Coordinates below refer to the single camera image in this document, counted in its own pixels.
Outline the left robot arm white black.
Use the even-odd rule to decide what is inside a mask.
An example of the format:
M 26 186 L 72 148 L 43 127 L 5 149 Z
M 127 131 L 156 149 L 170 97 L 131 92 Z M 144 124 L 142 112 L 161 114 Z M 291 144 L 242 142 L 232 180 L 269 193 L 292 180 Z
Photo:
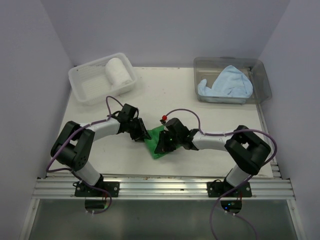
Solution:
M 102 175 L 89 162 L 92 145 L 102 138 L 122 133 L 128 133 L 135 142 L 151 139 L 143 120 L 139 117 L 122 119 L 109 115 L 106 119 L 88 124 L 69 121 L 51 148 L 51 161 L 46 171 L 55 172 L 56 170 L 50 167 L 57 160 L 66 166 L 66 171 L 72 172 L 86 185 L 87 192 L 92 196 L 99 196 L 106 188 Z

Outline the white plastic basket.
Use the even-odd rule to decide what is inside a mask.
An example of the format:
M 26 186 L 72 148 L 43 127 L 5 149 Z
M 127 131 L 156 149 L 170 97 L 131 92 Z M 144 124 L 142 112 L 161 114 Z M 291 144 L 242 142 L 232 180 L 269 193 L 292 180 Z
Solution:
M 105 66 L 112 58 L 119 58 L 133 82 L 113 88 L 105 72 Z M 138 75 L 124 53 L 115 53 L 97 60 L 71 68 L 68 71 L 69 82 L 77 101 L 84 105 L 94 105 L 105 100 L 106 96 L 116 97 L 131 91 Z

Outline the green towel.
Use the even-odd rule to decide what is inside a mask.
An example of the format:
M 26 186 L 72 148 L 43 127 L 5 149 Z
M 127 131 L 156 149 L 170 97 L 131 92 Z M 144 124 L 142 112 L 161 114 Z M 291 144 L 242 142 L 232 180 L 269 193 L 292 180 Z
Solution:
M 151 140 L 146 139 L 144 141 L 144 143 L 145 143 L 151 157 L 154 160 L 162 158 L 166 154 L 170 153 L 170 152 L 169 153 L 160 153 L 160 154 L 155 153 L 155 148 L 156 148 L 156 146 L 158 144 L 158 140 L 159 140 L 159 133 L 160 133 L 160 131 L 163 131 L 163 130 L 165 130 L 165 127 L 163 125 L 161 125 L 161 126 L 158 126 L 156 128 L 153 128 L 153 129 L 147 131 L 149 133 L 149 135 L 151 136 Z

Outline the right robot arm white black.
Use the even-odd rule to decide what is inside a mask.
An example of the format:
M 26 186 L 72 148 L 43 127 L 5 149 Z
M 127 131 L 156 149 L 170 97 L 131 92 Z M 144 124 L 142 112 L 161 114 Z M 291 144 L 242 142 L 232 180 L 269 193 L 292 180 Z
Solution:
M 220 133 L 206 135 L 199 129 L 167 126 L 159 132 L 154 153 L 166 154 L 178 147 L 193 151 L 217 150 L 229 153 L 235 166 L 224 178 L 222 189 L 231 197 L 241 190 L 242 182 L 259 173 L 271 153 L 271 147 L 244 125 L 238 126 L 230 135 Z

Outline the white towel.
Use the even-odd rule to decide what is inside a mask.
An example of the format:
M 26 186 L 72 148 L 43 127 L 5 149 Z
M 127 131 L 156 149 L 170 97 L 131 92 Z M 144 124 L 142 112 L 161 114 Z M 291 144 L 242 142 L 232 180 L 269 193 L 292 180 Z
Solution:
M 105 65 L 105 74 L 113 88 L 118 88 L 133 82 L 125 65 L 117 57 L 114 57 L 107 62 Z

